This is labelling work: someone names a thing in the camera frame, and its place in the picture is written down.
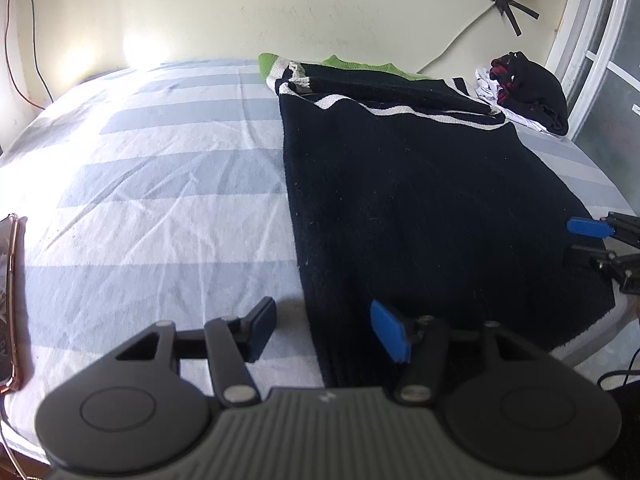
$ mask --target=wire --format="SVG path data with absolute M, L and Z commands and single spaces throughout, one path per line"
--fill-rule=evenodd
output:
M 640 348 L 636 350 L 634 356 L 631 358 L 631 362 L 629 363 L 629 368 L 627 370 L 614 370 L 612 372 L 607 372 L 598 379 L 598 386 L 602 388 L 602 381 L 609 379 L 610 377 L 624 377 L 625 382 L 622 383 L 624 386 L 628 382 L 629 377 L 640 376 L 640 370 L 633 370 L 638 354 L 640 354 Z
M 38 73 L 38 77 L 40 78 L 40 81 L 42 81 L 42 85 L 44 86 L 44 89 L 47 91 L 47 95 L 49 96 L 49 99 L 51 100 L 51 102 L 53 102 L 53 97 L 51 96 L 49 87 L 47 86 L 47 83 L 45 83 L 44 78 L 42 77 L 42 74 L 40 73 L 40 69 L 38 67 L 38 56 L 36 54 L 36 6 L 33 3 L 33 0 L 31 0 L 31 23 L 33 23 L 33 33 L 31 34 L 31 37 L 33 38 L 33 63 L 36 66 L 36 72 Z
M 29 101 L 25 95 L 20 92 L 18 85 L 15 83 L 14 74 L 11 72 L 11 64 L 9 63 L 9 51 L 7 49 L 7 36 L 9 35 L 9 17 L 10 13 L 11 0 L 6 0 L 6 26 L 4 27 L 4 60 L 6 61 L 6 69 L 9 71 L 9 77 L 11 78 L 11 83 L 14 85 L 15 91 L 20 94 L 20 97 L 27 101 L 31 106 L 35 106 L 40 110 L 44 110 L 44 108 L 36 103 Z
M 597 385 L 602 388 L 602 381 L 609 379 L 610 377 L 626 377 L 628 379 L 632 376 L 640 376 L 640 370 L 614 370 L 612 372 L 607 372 L 602 377 L 600 377 L 598 379 Z
M 2 424 L 0 424 L 0 437 L 2 438 L 2 445 L 4 446 L 4 450 L 6 451 L 7 455 L 9 456 L 9 460 L 11 460 L 11 463 L 14 465 L 15 470 L 20 475 L 20 478 L 22 478 L 22 480 L 31 480 L 32 477 L 27 477 L 27 475 L 24 474 L 24 471 L 22 470 L 22 467 L 20 466 L 20 463 L 15 459 L 14 450 L 12 450 L 9 447 L 9 443 L 6 441 L 6 437 L 4 436 L 4 433 L 2 432 Z
M 495 3 L 492 3 L 481 14 L 479 14 L 476 18 L 474 18 L 472 22 L 470 22 L 465 28 L 463 28 L 459 33 L 457 33 L 453 38 L 453 40 L 451 40 L 449 44 L 445 47 L 445 49 L 441 53 L 439 53 L 436 57 L 434 57 L 430 62 L 428 62 L 425 66 L 423 66 L 420 70 L 418 70 L 418 73 L 421 73 L 423 70 L 427 69 L 430 65 L 432 65 L 434 62 L 436 62 L 442 56 L 444 56 L 447 53 L 447 51 L 453 46 L 453 44 L 456 43 L 457 40 L 459 40 L 460 36 L 462 36 L 466 31 L 468 31 L 475 22 L 480 20 L 480 18 L 482 18 L 486 13 L 488 13 L 491 9 L 493 9 L 494 5 Z
M 629 363 L 629 368 L 627 371 L 631 371 L 632 368 L 634 367 L 634 362 L 636 362 L 636 357 L 638 357 L 638 354 L 640 354 L 640 348 L 638 350 L 636 350 L 636 353 L 634 354 L 634 356 L 631 358 L 631 362 Z M 626 384 L 626 382 L 629 380 L 629 376 L 625 377 L 625 382 L 622 383 L 622 385 L 624 386 Z

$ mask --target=black cable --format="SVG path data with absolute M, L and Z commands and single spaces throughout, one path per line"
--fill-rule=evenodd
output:
M 18 85 L 15 83 L 14 74 L 11 72 L 11 64 L 9 63 L 9 49 L 7 47 L 7 36 L 9 35 L 9 18 L 11 17 L 11 0 L 6 0 L 6 25 L 4 27 L 4 60 L 6 61 L 6 69 L 9 72 L 9 77 L 11 78 L 11 83 L 14 85 L 15 91 L 20 94 L 20 97 L 27 101 L 31 106 L 35 106 L 40 110 L 44 110 L 44 108 L 40 105 L 37 105 L 33 101 L 30 101 L 29 98 L 20 92 Z
M 602 388 L 602 381 L 609 379 L 610 377 L 626 377 L 628 379 L 629 377 L 635 377 L 638 375 L 640 375 L 640 370 L 613 370 L 612 372 L 607 372 L 602 375 L 602 377 L 598 379 L 597 385 Z
M 636 353 L 634 354 L 634 356 L 631 358 L 631 362 L 629 363 L 629 368 L 627 369 L 629 372 L 633 369 L 634 367 L 634 362 L 636 361 L 636 357 L 638 357 L 638 354 L 640 354 L 640 348 L 638 350 L 636 350 Z M 625 382 L 622 383 L 622 385 L 624 386 L 626 384 L 626 382 L 629 380 L 629 376 L 625 377 Z
M 33 38 L 33 63 L 36 66 L 36 72 L 38 73 L 38 77 L 44 86 L 44 89 L 47 91 L 47 95 L 49 95 L 49 99 L 53 102 L 53 97 L 51 96 L 51 92 L 49 91 L 49 87 L 44 81 L 42 74 L 40 73 L 40 69 L 38 68 L 38 56 L 36 54 L 36 6 L 31 0 L 31 23 L 33 23 L 33 33 L 31 37 Z

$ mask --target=green fabric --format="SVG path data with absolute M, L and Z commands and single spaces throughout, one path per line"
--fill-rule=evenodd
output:
M 276 54 L 270 54 L 269 52 L 265 52 L 258 56 L 258 67 L 260 67 L 260 75 L 262 79 L 267 80 L 267 76 L 271 71 L 273 64 L 278 60 L 279 56 Z M 405 79 L 409 79 L 411 81 L 420 80 L 420 79 L 431 79 L 431 77 L 427 77 L 425 75 L 418 74 L 409 74 L 407 72 L 403 72 L 392 63 L 387 63 L 384 65 L 369 65 L 366 63 L 354 63 L 349 61 L 343 61 L 337 56 L 331 56 L 320 63 L 311 62 L 309 64 L 319 64 L 322 66 L 331 66 L 333 68 L 341 68 L 344 70 L 375 70 L 377 72 L 386 72 L 389 74 L 399 75 L 400 77 L 404 77 Z
M 312 63 L 312 64 L 332 66 L 334 68 L 343 68 L 345 70 L 375 70 L 376 72 L 386 72 L 388 74 L 399 75 L 400 77 L 404 77 L 405 79 L 409 79 L 411 81 L 420 80 L 420 79 L 431 79 L 431 77 L 427 77 L 425 75 L 409 74 L 407 72 L 403 72 L 392 63 L 387 63 L 384 65 L 368 65 L 366 63 L 352 63 L 349 61 L 341 60 L 335 54 L 331 56 L 329 59 L 325 59 L 323 62 Z
M 276 54 L 270 54 L 269 52 L 263 52 L 258 56 L 258 67 L 260 68 L 260 75 L 262 79 L 267 81 L 267 76 L 271 72 L 271 67 L 278 59 Z

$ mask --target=rose gold phone case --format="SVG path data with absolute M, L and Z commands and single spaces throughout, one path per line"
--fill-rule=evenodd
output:
M 17 390 L 22 382 L 22 374 L 18 366 L 17 335 L 15 331 L 15 241 L 18 234 L 18 217 L 15 214 L 7 216 L 2 222 L 10 222 L 7 268 L 6 268 L 6 330 L 4 343 L 6 349 L 0 349 L 11 361 L 11 373 L 6 378 L 0 378 L 0 394 Z

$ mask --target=mattress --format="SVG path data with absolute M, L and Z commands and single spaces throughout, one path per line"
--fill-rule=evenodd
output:
M 632 214 L 569 140 L 516 128 L 594 218 Z M 0 204 L 24 217 L 17 323 L 26 381 L 4 399 L 13 447 L 42 460 L 38 404 L 121 341 L 159 319 L 186 330 L 242 316 L 263 296 L 278 303 L 278 326 L 250 365 L 261 393 L 322 386 L 282 143 L 278 101 L 256 62 L 215 60 L 124 70 L 77 86 L 6 150 Z M 618 294 L 615 309 L 553 354 L 575 365 L 629 320 Z M 203 362 L 181 369 L 211 392 Z

